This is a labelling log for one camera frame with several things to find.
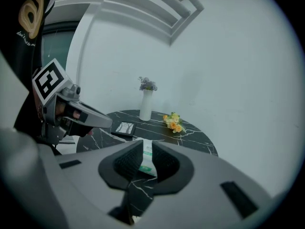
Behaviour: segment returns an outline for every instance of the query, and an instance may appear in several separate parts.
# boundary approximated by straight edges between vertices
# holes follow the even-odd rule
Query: white vase
[[[149,121],[152,116],[152,94],[151,90],[143,90],[143,100],[140,110],[140,120]]]

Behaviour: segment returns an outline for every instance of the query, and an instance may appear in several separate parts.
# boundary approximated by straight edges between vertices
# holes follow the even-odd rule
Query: black cloth
[[[1,0],[3,37],[0,50],[19,80],[29,90],[15,128],[33,138],[41,132],[41,121],[37,115],[31,81],[32,73],[41,67],[42,29],[49,2],[50,0]]]

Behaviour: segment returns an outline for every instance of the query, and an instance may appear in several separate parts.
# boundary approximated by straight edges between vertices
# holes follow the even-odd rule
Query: logo
[[[46,99],[63,80],[64,78],[57,69],[55,63],[51,63],[35,79],[35,83],[43,99]]]
[[[38,9],[32,0],[26,0],[20,8],[19,24],[29,33],[29,38],[34,39],[39,31],[43,16],[43,0],[36,0]]]

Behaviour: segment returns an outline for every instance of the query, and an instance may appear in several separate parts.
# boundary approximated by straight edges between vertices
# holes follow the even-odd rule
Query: round table
[[[218,156],[216,148],[211,140],[201,130],[186,121],[183,121],[182,123],[186,129],[186,133],[173,133],[173,131],[167,128],[166,124],[163,122],[163,113],[153,111],[150,121],[142,121],[139,119],[140,110],[117,111],[107,115],[113,120],[112,126],[118,126],[121,121],[135,122],[136,128],[133,138],[123,138],[112,135],[112,127],[107,129],[94,128],[93,135],[86,135],[79,139],[76,148],[77,153],[110,147],[141,137],[149,140],[182,145],[190,149]]]
[[[113,126],[118,126],[121,121],[136,123],[133,138],[122,138],[112,135],[112,127],[107,129],[94,128],[93,135],[86,135],[79,139],[76,152],[86,152],[94,149],[111,147],[123,142],[132,141],[138,137],[164,141],[187,148],[199,150],[218,156],[211,140],[197,127],[183,121],[186,133],[173,133],[163,122],[163,115],[152,112],[150,121],[139,119],[140,110],[125,110],[107,114],[113,120]],[[128,187],[128,200],[132,215],[141,216],[153,201],[153,187],[157,184],[157,178],[141,171],[133,177]]]

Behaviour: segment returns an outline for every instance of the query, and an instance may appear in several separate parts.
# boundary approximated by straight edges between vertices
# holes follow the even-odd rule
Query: black marble table
[[[135,122],[136,129],[133,138],[122,138],[111,134],[112,127],[107,129],[94,128],[93,135],[86,135],[80,138],[77,143],[76,152],[86,152],[94,149],[111,147],[123,142],[132,141],[138,137],[164,141],[176,145],[195,149],[211,155],[218,156],[216,148],[211,140],[197,127],[183,121],[185,132],[173,133],[163,122],[163,115],[159,112],[152,112],[150,121],[139,119],[139,110],[125,110],[107,114],[112,120],[112,126],[118,126],[120,121]],[[153,187],[157,184],[157,178],[139,171],[129,185],[130,209],[134,216],[141,214],[153,201]]]

